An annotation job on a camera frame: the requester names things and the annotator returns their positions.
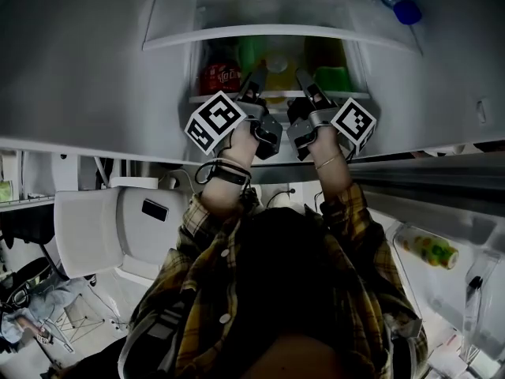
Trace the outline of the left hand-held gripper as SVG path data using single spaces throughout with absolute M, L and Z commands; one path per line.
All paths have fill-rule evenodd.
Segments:
M 262 96 L 267 68 L 256 68 L 243 82 L 234 102 L 220 91 L 202 103 L 190 116 L 185 134 L 206 156 L 241 122 L 247 121 L 259 141 L 256 157 L 266 160 L 279 153 L 282 126 L 269 113 Z

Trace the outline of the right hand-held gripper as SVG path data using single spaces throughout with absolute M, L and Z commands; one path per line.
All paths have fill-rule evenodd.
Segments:
M 318 129 L 332 126 L 338 132 L 345 159 L 353 159 L 373 135 L 376 119 L 355 99 L 349 98 L 338 106 L 306 70 L 298 68 L 295 76 L 305 98 L 296 98 L 289 107 L 286 133 L 297 158 L 303 161 L 309 156 L 309 145 L 316 141 Z

